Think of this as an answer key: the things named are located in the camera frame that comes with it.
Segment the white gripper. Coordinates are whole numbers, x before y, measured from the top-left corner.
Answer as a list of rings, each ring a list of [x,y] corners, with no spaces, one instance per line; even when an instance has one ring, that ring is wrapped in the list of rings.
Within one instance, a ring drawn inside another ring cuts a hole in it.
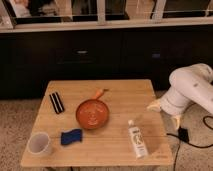
[[[151,102],[147,109],[149,111],[160,112],[161,109],[172,116],[172,122],[175,130],[181,125],[180,114],[186,109],[186,98],[175,89],[169,89],[161,98]]]

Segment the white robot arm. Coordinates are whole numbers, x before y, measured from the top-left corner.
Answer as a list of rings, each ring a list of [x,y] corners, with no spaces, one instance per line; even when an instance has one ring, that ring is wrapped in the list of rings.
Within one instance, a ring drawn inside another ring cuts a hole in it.
[[[181,125],[181,117],[191,102],[213,115],[213,69],[204,63],[175,69],[169,76],[170,88],[148,106],[148,110],[163,110],[173,119],[175,129]]]

